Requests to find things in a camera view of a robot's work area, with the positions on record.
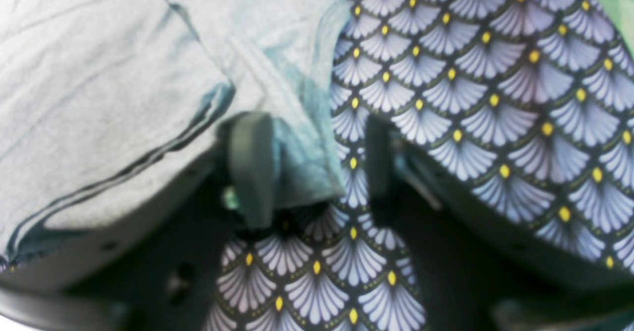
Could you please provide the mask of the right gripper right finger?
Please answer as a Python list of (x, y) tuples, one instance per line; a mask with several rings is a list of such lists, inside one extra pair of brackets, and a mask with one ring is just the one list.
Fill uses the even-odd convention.
[(433, 331), (623, 331), (633, 277), (532, 237), (475, 199), (388, 119), (366, 123), (374, 223), (412, 256)]

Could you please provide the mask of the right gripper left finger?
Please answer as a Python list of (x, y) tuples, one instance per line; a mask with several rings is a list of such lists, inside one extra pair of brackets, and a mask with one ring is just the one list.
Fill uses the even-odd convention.
[(271, 225), (272, 117), (225, 121), (213, 148), (110, 227), (1, 275), (1, 329), (199, 331), (234, 229)]

